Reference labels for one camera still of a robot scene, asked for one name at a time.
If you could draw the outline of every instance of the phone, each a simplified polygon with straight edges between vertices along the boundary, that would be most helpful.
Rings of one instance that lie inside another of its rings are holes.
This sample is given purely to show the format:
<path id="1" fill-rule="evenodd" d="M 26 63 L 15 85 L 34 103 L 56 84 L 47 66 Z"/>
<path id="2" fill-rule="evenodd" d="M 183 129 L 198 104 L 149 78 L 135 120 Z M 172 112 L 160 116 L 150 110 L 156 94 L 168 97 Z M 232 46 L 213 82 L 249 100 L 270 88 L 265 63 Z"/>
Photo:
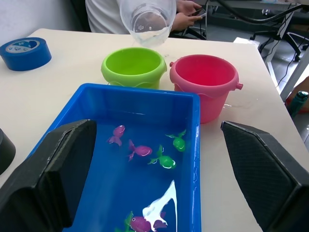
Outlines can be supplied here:
<path id="1" fill-rule="evenodd" d="M 191 14 L 190 16 L 201 16 L 204 17 L 206 16 L 207 12 L 205 11 L 205 9 L 199 9 L 197 11 L 195 11 L 193 14 Z"/>

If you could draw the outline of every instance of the blue tape roll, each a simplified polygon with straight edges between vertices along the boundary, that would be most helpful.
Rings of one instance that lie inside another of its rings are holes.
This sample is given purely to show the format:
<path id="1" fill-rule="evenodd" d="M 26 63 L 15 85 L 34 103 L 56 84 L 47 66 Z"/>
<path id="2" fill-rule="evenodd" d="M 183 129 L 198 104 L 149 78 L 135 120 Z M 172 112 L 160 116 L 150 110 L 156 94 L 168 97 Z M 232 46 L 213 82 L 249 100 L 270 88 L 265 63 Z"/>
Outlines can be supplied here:
<path id="1" fill-rule="evenodd" d="M 46 41 L 37 37 L 13 40 L 2 45 L 0 56 L 13 71 L 36 69 L 52 58 Z"/>

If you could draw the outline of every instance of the purple toy fish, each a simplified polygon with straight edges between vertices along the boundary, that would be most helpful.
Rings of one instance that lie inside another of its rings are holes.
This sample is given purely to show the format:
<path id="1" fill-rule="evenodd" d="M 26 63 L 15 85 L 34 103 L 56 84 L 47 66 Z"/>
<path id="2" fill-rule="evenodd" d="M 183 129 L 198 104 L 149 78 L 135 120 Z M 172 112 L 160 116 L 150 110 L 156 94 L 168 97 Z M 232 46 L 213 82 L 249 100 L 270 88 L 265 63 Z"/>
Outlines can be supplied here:
<path id="1" fill-rule="evenodd" d="M 124 127 L 124 125 L 121 125 L 121 126 L 115 128 L 114 131 L 112 132 L 113 136 L 111 138 L 109 138 L 107 140 L 107 142 L 109 142 L 110 144 L 117 143 L 119 146 L 121 146 L 122 142 L 121 142 L 120 138 L 121 138 L 121 136 L 123 136 L 125 129 L 126 128 Z"/>
<path id="2" fill-rule="evenodd" d="M 164 218 L 165 212 L 161 213 L 161 217 Z M 130 227 L 136 232 L 149 232 L 151 231 L 150 222 L 146 221 L 144 217 L 133 217 L 130 222 Z M 167 228 L 167 225 L 162 221 L 157 220 L 154 223 L 154 229 Z"/>
<path id="3" fill-rule="evenodd" d="M 133 159 L 134 153 L 138 154 L 139 156 L 148 156 L 153 152 L 152 149 L 147 146 L 135 147 L 132 143 L 132 140 L 129 140 L 129 149 L 133 151 L 132 154 L 128 155 L 130 157 L 129 161 Z"/>

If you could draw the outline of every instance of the green bucket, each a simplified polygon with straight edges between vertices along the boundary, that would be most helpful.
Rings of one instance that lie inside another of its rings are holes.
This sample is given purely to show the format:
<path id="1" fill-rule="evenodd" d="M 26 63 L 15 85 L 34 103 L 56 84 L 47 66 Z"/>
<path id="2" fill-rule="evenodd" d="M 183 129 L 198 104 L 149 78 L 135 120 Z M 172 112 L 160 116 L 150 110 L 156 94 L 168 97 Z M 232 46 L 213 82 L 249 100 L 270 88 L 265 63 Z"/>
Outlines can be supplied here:
<path id="1" fill-rule="evenodd" d="M 131 47 L 109 54 L 103 61 L 104 79 L 114 86 L 159 89 L 160 78 L 167 71 L 163 57 L 148 48 Z"/>

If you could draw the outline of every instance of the chair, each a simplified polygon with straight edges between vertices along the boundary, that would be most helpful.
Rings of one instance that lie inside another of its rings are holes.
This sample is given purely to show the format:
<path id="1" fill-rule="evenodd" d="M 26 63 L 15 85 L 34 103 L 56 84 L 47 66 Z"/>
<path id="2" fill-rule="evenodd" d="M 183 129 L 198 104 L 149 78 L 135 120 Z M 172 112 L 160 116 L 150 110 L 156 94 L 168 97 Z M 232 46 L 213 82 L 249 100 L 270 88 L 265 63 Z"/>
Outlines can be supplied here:
<path id="1" fill-rule="evenodd" d="M 277 15 L 279 12 L 278 11 L 267 11 L 267 17 L 272 17 L 274 15 Z M 295 41 L 296 38 L 303 40 L 304 37 L 296 34 L 296 33 L 292 33 L 289 32 L 290 27 L 292 24 L 299 24 L 299 25 L 309 25 L 309 16 L 307 14 L 304 13 L 294 13 L 293 18 L 291 19 L 291 22 L 285 32 L 285 34 L 283 35 L 282 38 L 280 38 L 277 33 L 278 30 L 270 30 L 270 31 L 258 31 L 255 32 L 253 34 L 252 37 L 250 37 L 251 40 L 255 40 L 256 35 L 264 35 L 264 36 L 269 36 L 270 40 L 267 40 L 266 42 L 264 42 L 263 44 L 261 44 L 259 46 L 259 52 L 261 53 L 262 50 L 264 49 L 264 47 L 273 42 L 274 40 L 285 40 L 286 42 L 289 43 L 289 45 L 295 50 L 296 52 L 296 56 L 295 56 L 295 61 L 299 61 L 300 60 L 300 54 L 301 54 L 301 50 L 298 47 L 297 42 Z M 305 50 L 308 47 L 308 45 L 304 45 L 302 47 L 303 50 Z"/>
<path id="2" fill-rule="evenodd" d="M 70 0 L 70 1 L 82 25 L 83 31 L 91 32 L 91 29 L 88 23 L 88 15 L 87 15 L 87 10 L 86 10 L 85 0 Z"/>

